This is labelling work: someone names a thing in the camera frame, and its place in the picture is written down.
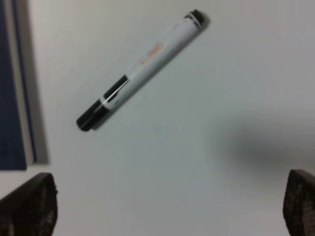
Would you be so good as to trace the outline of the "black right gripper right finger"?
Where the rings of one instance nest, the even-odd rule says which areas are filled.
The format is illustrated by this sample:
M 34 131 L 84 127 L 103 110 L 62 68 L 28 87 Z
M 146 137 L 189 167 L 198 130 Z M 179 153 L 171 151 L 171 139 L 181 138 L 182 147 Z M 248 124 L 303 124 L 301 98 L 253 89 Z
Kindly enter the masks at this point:
M 283 200 L 283 218 L 291 236 L 315 234 L 315 177 L 291 170 Z

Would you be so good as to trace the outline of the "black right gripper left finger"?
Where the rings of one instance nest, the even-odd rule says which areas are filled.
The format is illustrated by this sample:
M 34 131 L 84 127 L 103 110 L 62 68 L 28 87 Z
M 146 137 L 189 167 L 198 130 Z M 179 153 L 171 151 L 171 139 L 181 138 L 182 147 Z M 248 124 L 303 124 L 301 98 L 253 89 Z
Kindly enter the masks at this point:
M 51 236 L 58 219 L 51 173 L 39 173 L 0 200 L 2 236 Z

